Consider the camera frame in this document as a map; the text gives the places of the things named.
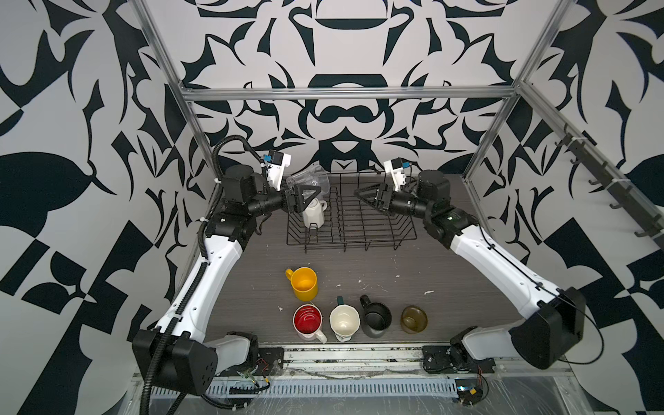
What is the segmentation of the white ceramic mug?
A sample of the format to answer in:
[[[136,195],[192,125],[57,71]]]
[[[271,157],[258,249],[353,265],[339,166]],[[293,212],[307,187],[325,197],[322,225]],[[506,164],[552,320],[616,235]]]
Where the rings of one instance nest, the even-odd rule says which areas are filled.
[[[314,198],[302,213],[305,228],[321,229],[325,223],[324,213],[327,207],[328,202]]]

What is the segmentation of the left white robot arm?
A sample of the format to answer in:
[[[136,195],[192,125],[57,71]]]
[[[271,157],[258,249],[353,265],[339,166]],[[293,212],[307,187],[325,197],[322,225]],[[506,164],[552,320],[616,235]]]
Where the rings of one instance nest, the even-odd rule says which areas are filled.
[[[214,305],[250,238],[262,232],[258,217],[267,219],[278,210],[300,214],[321,192],[320,187],[308,184],[286,186],[284,174],[292,157],[278,150],[261,156],[242,136],[223,138],[213,156],[218,157],[221,148],[233,141],[242,143],[261,171],[245,164],[223,169],[214,163],[214,201],[209,215],[200,219],[194,267],[155,327],[140,330],[132,340],[144,382],[142,414],[149,413],[156,387],[178,393],[169,409],[175,413],[187,396],[204,397],[217,374],[254,368],[259,358],[255,335],[230,332],[214,346],[205,344]]]

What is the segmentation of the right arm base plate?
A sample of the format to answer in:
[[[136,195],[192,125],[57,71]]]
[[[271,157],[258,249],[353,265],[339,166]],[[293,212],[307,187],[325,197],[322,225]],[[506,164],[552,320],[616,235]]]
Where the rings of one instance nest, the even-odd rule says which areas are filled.
[[[423,370],[430,374],[461,373],[467,371],[466,354],[460,346],[425,346]]]

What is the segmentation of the black wire dish rack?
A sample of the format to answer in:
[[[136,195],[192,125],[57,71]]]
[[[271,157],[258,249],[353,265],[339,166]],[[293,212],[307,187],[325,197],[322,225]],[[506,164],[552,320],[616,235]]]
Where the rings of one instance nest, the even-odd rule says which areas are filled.
[[[305,226],[301,214],[289,214],[286,244],[306,252],[321,249],[391,247],[398,249],[418,238],[413,219],[402,215],[385,215],[368,207],[354,196],[358,188],[385,183],[384,173],[373,171],[333,173],[330,193],[325,201],[321,228]]]

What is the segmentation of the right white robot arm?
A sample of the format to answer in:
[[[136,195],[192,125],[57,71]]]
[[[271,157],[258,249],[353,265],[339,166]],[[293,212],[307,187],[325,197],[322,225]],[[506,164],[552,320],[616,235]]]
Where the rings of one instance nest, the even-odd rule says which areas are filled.
[[[413,190],[407,190],[402,169],[389,174],[390,183],[358,188],[354,196],[382,214],[421,219],[430,237],[480,271],[521,317],[515,323],[471,327],[457,335],[449,349],[451,366],[466,370],[496,358],[520,358],[538,369],[567,362],[568,352],[583,340],[584,325],[593,321],[583,294],[575,288],[563,290],[520,263],[489,237],[475,216],[453,206],[451,183],[444,173],[420,172]]]

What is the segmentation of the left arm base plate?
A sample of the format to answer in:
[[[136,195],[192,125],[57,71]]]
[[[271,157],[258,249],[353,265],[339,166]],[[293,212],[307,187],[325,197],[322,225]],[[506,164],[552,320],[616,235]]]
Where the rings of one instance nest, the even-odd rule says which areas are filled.
[[[251,354],[245,363],[231,367],[224,372],[225,375],[276,375],[283,368],[285,349],[282,347],[259,347]]]

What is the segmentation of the yellow mug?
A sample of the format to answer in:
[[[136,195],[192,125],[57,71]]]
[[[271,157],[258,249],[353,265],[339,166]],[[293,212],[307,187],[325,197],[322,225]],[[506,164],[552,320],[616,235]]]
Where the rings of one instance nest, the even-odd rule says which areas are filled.
[[[309,267],[287,269],[285,276],[290,281],[294,295],[300,301],[311,302],[318,294],[318,279],[313,269]]]

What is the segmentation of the clear glass cup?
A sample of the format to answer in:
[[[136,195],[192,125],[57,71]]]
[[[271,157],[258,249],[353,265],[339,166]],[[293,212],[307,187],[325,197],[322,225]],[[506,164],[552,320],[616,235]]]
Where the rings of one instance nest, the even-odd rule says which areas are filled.
[[[286,179],[288,187],[293,187],[296,184],[318,186],[321,192],[316,196],[319,200],[325,200],[330,193],[330,178],[328,172],[319,164],[315,162],[306,169],[299,173],[289,176]]]

